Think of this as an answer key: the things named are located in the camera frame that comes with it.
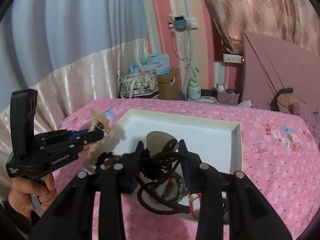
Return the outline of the person left hand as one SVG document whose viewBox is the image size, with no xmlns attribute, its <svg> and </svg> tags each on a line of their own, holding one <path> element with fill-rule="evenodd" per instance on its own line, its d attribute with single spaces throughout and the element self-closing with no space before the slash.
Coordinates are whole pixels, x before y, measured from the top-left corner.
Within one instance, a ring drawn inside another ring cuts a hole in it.
<svg viewBox="0 0 320 240">
<path fill-rule="evenodd" d="M 35 210 L 30 198 L 31 195 L 39 197 L 43 211 L 46 211 L 57 197 L 53 174 L 46 175 L 44 181 L 46 186 L 22 177 L 12 178 L 11 180 L 11 190 L 8 196 L 9 204 L 28 220 L 31 220 L 31 212 Z"/>
</svg>

